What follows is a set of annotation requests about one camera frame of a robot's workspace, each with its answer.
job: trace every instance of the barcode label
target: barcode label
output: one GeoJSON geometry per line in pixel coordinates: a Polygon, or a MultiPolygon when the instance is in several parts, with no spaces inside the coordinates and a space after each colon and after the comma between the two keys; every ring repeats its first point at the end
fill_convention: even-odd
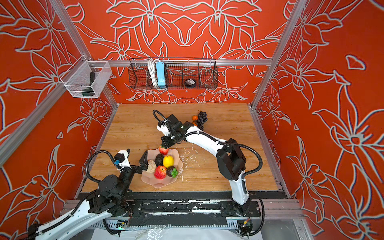
{"type": "Polygon", "coordinates": [[[186,81],[186,83],[188,83],[188,85],[193,85],[193,84],[195,84],[196,82],[195,82],[194,80],[192,80],[192,79],[188,79],[188,80],[186,81]]]}

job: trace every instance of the wooden tabletop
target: wooden tabletop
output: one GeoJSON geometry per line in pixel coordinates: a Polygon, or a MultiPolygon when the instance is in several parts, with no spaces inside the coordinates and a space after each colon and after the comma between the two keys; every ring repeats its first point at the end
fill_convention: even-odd
{"type": "MultiPolygon", "coordinates": [[[[254,127],[248,106],[245,103],[209,103],[209,104],[120,104],[101,149],[109,151],[113,156],[122,149],[130,149],[129,162],[139,165],[139,159],[145,150],[156,149],[161,145],[163,135],[156,129],[157,120],[152,111],[159,110],[165,117],[173,114],[181,122],[192,122],[192,116],[199,111],[207,113],[208,121],[204,131],[220,139],[235,139],[238,143],[255,149],[263,158],[260,171],[248,175],[248,190],[277,190],[271,169],[254,127]]],[[[183,172],[178,179],[165,187],[156,189],[141,181],[141,174],[135,174],[130,189],[135,192],[151,191],[229,191],[229,181],[224,178],[217,167],[216,157],[201,147],[183,141],[172,148],[179,151],[183,161],[183,172]]],[[[247,159],[246,168],[257,167],[255,155],[242,149],[247,159]]],[[[119,171],[111,163],[106,154],[99,154],[90,174],[100,180],[119,171]]],[[[82,192],[90,192],[97,188],[97,183],[87,181],[82,192]]]]}

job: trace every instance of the bunch of black grapes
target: bunch of black grapes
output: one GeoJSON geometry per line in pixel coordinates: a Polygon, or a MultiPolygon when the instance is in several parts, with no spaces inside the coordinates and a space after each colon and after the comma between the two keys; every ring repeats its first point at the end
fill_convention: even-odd
{"type": "Polygon", "coordinates": [[[206,112],[200,112],[198,115],[197,115],[197,127],[204,131],[204,127],[203,127],[203,124],[208,120],[207,118],[207,114],[206,112]]]}

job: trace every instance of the pink scalloped bowl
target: pink scalloped bowl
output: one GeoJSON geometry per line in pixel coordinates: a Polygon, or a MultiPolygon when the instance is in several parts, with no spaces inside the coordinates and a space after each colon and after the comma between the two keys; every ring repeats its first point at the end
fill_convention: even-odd
{"type": "MultiPolygon", "coordinates": [[[[155,160],[156,156],[160,154],[158,149],[156,150],[148,150],[148,160],[155,160]]],[[[183,162],[180,160],[179,152],[176,149],[170,149],[168,154],[173,157],[173,166],[180,172],[180,169],[183,167],[183,162]]],[[[147,171],[143,171],[141,174],[141,180],[149,185],[154,186],[155,188],[161,188],[168,184],[173,183],[177,180],[179,175],[176,177],[166,176],[164,179],[155,178],[154,173],[148,173],[147,171]]]]}

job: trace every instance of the lemon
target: lemon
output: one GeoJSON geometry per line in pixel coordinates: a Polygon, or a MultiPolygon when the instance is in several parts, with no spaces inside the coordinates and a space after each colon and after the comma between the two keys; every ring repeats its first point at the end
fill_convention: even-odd
{"type": "Polygon", "coordinates": [[[173,157],[170,155],[166,155],[163,159],[163,166],[166,168],[173,166],[173,157]]]}

